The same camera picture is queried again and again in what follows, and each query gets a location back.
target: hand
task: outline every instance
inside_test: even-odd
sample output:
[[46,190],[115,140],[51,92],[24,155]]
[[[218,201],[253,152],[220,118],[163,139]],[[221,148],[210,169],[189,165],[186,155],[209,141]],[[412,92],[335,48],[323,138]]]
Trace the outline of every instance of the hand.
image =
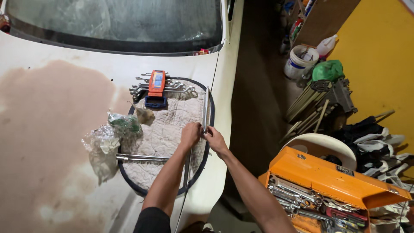
[[229,152],[229,148],[226,146],[223,136],[214,127],[208,126],[207,133],[204,138],[208,141],[210,148],[214,150],[220,159]]
[[199,122],[188,123],[181,132],[181,143],[186,150],[192,148],[200,140],[201,124]]

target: dark floor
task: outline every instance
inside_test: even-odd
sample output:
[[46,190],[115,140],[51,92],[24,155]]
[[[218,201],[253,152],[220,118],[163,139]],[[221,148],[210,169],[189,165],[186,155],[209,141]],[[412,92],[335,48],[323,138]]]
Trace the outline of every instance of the dark floor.
[[[288,127],[283,113],[301,93],[284,78],[278,54],[284,32],[271,1],[245,0],[232,99],[230,150],[254,176],[266,172]],[[221,200],[209,221],[215,232],[260,232],[227,173]]]

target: quilted cloth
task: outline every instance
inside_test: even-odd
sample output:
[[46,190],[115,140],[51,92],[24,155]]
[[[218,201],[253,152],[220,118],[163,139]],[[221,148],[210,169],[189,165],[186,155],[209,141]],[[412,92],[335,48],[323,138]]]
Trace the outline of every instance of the quilted cloth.
[[[171,157],[180,143],[181,131],[184,126],[193,121],[202,122],[205,91],[192,82],[184,80],[180,80],[180,82],[186,87],[195,87],[195,91],[188,94],[165,92],[167,107],[152,109],[155,115],[154,121],[151,125],[141,125],[143,133],[139,138],[130,138],[122,143],[123,153]],[[144,97],[138,102],[138,107],[145,108]],[[201,138],[193,147],[188,180],[192,179],[199,168],[205,146],[206,140]],[[146,161],[123,163],[129,179],[145,190],[149,190],[163,165],[162,162]],[[180,187],[183,186],[183,179],[184,169]]]

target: windshield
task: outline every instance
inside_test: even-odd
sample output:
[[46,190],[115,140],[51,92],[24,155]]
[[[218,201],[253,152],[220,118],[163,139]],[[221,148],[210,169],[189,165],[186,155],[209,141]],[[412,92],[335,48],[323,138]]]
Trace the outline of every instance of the windshield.
[[8,0],[6,14],[11,34],[89,49],[189,52],[222,37],[220,0]]

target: white car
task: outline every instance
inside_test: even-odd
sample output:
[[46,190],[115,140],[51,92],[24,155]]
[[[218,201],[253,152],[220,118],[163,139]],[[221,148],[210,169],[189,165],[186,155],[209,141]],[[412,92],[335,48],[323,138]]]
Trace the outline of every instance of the white car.
[[[142,207],[118,172],[98,185],[80,139],[125,114],[152,70],[210,86],[227,145],[243,0],[3,0],[0,226],[5,232],[132,232]],[[210,54],[193,56],[209,49]],[[226,166],[211,151],[171,229],[206,221]]]

